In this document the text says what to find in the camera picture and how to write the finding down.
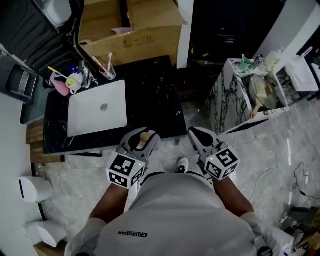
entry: person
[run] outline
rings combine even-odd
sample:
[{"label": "person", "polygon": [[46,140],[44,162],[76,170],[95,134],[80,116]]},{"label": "person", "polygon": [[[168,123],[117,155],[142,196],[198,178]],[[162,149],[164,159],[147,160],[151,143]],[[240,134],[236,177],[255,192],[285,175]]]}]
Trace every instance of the person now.
[{"label": "person", "polygon": [[182,158],[176,173],[146,172],[125,213],[129,190],[111,184],[65,256],[283,256],[232,180],[197,169]]}]

